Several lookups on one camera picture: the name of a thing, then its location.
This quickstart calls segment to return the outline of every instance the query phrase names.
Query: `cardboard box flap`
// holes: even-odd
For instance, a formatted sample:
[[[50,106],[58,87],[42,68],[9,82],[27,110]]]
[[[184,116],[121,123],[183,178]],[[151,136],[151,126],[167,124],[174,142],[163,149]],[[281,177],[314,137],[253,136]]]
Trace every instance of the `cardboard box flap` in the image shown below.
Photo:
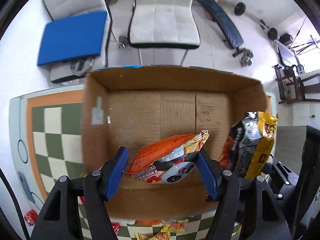
[[[199,67],[115,67],[91,72],[108,90],[194,90],[236,92],[260,81],[229,72]]]

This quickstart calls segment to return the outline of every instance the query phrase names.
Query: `cardboard box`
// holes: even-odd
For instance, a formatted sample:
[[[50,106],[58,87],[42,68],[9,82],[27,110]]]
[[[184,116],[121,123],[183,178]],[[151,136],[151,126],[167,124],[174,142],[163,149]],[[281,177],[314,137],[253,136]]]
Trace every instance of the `cardboard box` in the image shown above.
[[[265,111],[260,81],[198,67],[108,68],[89,74],[84,91],[83,159],[99,169],[120,146],[129,165],[143,146],[178,134],[209,131],[204,145],[219,160],[230,126],[244,112]],[[106,203],[112,217],[167,219],[206,212],[205,188],[194,169],[181,182],[149,184],[123,177]]]

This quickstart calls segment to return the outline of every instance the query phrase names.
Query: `wooden chair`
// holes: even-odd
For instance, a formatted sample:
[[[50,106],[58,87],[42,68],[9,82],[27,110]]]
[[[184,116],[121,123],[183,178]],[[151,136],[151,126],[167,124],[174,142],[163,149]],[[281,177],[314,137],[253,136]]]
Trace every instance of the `wooden chair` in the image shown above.
[[[308,81],[308,80],[316,78],[316,77],[320,77],[320,73],[314,74],[314,75],[309,76],[304,79],[298,78],[298,85],[299,85],[299,90],[300,90],[300,95],[301,95],[300,101],[302,101],[302,102],[320,102],[320,99],[306,98],[306,95],[305,95],[305,94],[310,94],[310,93],[312,93],[312,94],[320,93],[320,83],[308,85],[308,86],[305,86],[303,84],[305,81]]]
[[[285,66],[284,69],[284,76],[281,75],[280,69],[282,68],[281,65],[276,65],[274,66],[275,71],[276,71],[276,81],[278,82],[278,87],[279,87],[279,93],[280,93],[280,99],[279,104],[283,103],[296,103],[300,101],[300,91],[299,91],[299,86],[297,82],[296,75],[293,70],[293,66]],[[294,91],[295,91],[295,98],[287,98],[284,93],[284,84],[283,80],[289,80],[289,83],[286,83],[287,86],[294,85]]]

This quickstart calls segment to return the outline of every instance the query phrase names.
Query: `black and yellow snack bag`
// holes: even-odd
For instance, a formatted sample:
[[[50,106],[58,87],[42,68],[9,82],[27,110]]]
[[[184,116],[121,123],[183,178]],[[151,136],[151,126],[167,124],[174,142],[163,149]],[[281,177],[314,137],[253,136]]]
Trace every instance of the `black and yellow snack bag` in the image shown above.
[[[247,112],[231,127],[220,166],[248,179],[260,175],[275,142],[277,121],[265,112]]]

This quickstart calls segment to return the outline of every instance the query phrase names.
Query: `white chair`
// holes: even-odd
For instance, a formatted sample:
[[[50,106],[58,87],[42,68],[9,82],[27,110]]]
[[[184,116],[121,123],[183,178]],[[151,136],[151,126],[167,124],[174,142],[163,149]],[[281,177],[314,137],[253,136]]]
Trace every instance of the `white chair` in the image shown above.
[[[191,12],[192,0],[135,0],[129,25],[128,42],[138,48],[189,49],[200,46],[198,28]]]
[[[94,59],[89,58],[85,65],[87,68],[100,68],[108,66],[108,45],[110,33],[117,41],[115,34],[112,31],[112,18],[109,6],[106,0],[43,0],[50,17],[53,21],[63,19],[68,16],[77,16],[94,11],[107,11],[101,53],[99,57]],[[81,72],[74,71],[72,62],[59,62],[51,66],[51,81],[53,83],[67,82],[79,77],[83,77],[85,70]]]

